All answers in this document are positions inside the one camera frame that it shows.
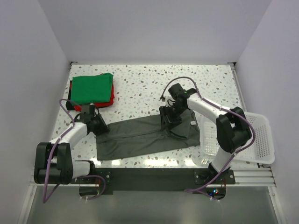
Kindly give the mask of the grey t-shirt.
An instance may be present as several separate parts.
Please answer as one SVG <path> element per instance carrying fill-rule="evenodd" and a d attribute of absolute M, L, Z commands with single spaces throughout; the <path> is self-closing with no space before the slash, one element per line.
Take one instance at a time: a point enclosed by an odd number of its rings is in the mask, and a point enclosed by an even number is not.
<path fill-rule="evenodd" d="M 110 123 L 110 131 L 96 137 L 97 159 L 108 161 L 200 145 L 195 113 L 186 110 L 177 127 L 161 130 L 159 115 Z"/>

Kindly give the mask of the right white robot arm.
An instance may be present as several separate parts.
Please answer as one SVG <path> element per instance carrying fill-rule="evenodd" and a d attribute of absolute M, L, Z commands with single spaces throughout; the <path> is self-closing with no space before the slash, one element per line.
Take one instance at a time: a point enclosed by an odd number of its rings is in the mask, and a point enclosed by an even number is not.
<path fill-rule="evenodd" d="M 209 165 L 208 178 L 213 183 L 224 179 L 224 171 L 229 169 L 236 153 L 250 147 L 255 138 L 255 131 L 247 121 L 243 109 L 228 108 L 187 91 L 175 93 L 173 102 L 161 106 L 161 129 L 171 130 L 182 123 L 181 115 L 186 110 L 200 113 L 216 124 L 218 152 Z"/>

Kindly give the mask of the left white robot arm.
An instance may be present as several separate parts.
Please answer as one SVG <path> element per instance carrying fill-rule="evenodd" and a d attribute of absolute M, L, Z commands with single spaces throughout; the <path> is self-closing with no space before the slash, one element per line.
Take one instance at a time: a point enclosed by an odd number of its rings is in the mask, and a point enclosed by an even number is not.
<path fill-rule="evenodd" d="M 38 184 L 69 184 L 81 177 L 86 183 L 96 180 L 97 172 L 91 160 L 75 160 L 72 149 L 89 133 L 101 135 L 110 131 L 102 116 L 78 115 L 74 126 L 50 142 L 36 148 L 34 181 Z"/>

